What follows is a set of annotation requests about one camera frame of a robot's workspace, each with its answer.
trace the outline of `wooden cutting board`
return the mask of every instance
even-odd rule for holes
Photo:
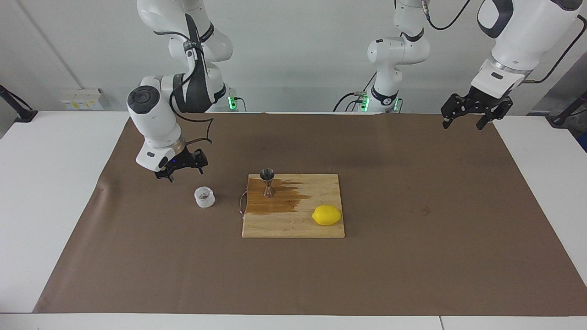
[[[345,237],[343,219],[327,227],[312,219],[320,205],[335,206],[342,213],[337,174],[276,174],[272,187],[275,195],[266,198],[259,174],[249,174],[244,238]]]

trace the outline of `black mount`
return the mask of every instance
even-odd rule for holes
[[[35,118],[36,114],[39,113],[37,110],[23,108],[20,103],[12,97],[10,91],[2,85],[0,85],[0,97],[18,113],[18,117],[14,120],[15,123],[30,123],[33,118]]]
[[[587,103],[587,92],[583,93],[578,99],[576,99],[568,108],[566,108],[563,112],[561,112],[557,116],[547,116],[546,119],[550,123],[550,125],[556,129],[562,128],[561,126],[565,124],[566,119],[573,115],[577,109],[579,109],[582,105]]]
[[[503,119],[513,105],[514,102],[507,95],[496,99],[475,87],[471,87],[466,96],[452,94],[446,101],[441,109],[444,117],[443,126],[448,129],[453,120],[458,117],[469,113],[483,113],[484,115],[477,122],[477,129],[482,130],[487,123]]]
[[[179,169],[183,169],[186,167],[191,167],[192,169],[198,169],[200,174],[204,174],[202,168],[208,166],[208,159],[202,149],[198,149],[193,153],[190,153],[187,150],[187,147],[184,148],[177,156],[175,156],[171,161],[169,161],[165,168],[159,172],[155,172],[155,176],[157,179],[167,178],[170,182],[173,183],[173,172]]]

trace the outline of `white wall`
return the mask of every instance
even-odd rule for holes
[[[59,89],[76,87],[67,70],[39,46],[18,0],[0,0],[0,79],[41,110],[58,110]],[[167,39],[140,20],[134,0],[20,0],[25,11],[84,87],[100,87],[109,110],[124,110],[126,95],[143,76],[181,72]],[[452,20],[463,0],[435,1],[437,25]],[[474,1],[447,31],[426,27],[432,53],[404,66],[405,112],[438,113],[454,92],[466,93],[493,41],[478,28]],[[366,56],[371,40],[397,36],[391,0],[207,0],[216,27],[234,41],[235,55],[220,63],[227,83],[249,110],[328,111],[338,98],[360,90],[375,71]],[[580,30],[580,23],[547,54],[541,78]],[[525,114],[587,51],[587,37],[551,79],[512,93],[513,114]]]

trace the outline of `green led light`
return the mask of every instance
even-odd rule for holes
[[[393,113],[401,113],[403,107],[403,100],[396,99],[396,104],[393,106]]]
[[[237,108],[237,101],[234,99],[234,97],[228,97],[228,105],[230,106],[231,110],[234,110]]]
[[[363,103],[361,105],[361,111],[367,112],[367,110],[369,110],[369,102],[370,102],[370,99],[368,97],[365,97],[365,99],[363,100]]]

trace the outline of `wall socket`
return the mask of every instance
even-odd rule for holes
[[[59,101],[66,110],[104,110],[108,105],[98,88],[63,89]]]

